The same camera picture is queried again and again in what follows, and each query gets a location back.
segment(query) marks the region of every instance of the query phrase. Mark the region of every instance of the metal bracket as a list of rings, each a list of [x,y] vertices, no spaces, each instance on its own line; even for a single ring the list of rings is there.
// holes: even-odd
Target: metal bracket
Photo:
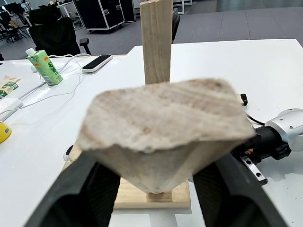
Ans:
[[[268,179],[264,177],[264,175],[260,172],[256,165],[253,164],[249,157],[240,157],[240,159],[244,163],[244,165],[246,165],[246,167],[252,172],[252,174],[262,186],[268,183]]]

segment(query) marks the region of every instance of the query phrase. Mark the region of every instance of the phone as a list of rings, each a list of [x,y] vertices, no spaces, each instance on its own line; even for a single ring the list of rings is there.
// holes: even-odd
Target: phone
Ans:
[[[112,55],[101,55],[82,68],[83,72],[95,72],[113,59]]]

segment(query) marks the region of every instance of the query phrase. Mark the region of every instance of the wooden base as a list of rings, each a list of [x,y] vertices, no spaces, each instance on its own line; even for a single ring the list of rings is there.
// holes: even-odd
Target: wooden base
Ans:
[[[77,142],[70,152],[64,169],[71,165],[81,154]],[[180,209],[190,208],[190,193],[188,182],[182,183],[172,192],[161,194],[146,194],[131,183],[121,178],[114,209]]]

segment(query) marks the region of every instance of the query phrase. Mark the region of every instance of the wooden block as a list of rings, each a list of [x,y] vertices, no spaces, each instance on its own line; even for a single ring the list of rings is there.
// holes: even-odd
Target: wooden block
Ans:
[[[195,79],[98,95],[79,145],[137,188],[158,194],[172,191],[253,135],[226,81]]]
[[[82,151],[75,142],[63,170],[69,167]],[[180,209],[190,208],[190,193],[188,182],[176,187],[172,192],[161,194],[146,194],[121,178],[114,209]]]
[[[173,0],[140,4],[145,83],[169,82]]]

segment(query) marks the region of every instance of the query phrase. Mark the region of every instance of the green juice carton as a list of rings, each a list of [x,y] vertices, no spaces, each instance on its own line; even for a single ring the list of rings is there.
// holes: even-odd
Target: green juice carton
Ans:
[[[31,48],[26,53],[28,54],[27,59],[30,60],[49,86],[57,85],[63,80],[45,51],[34,51]]]

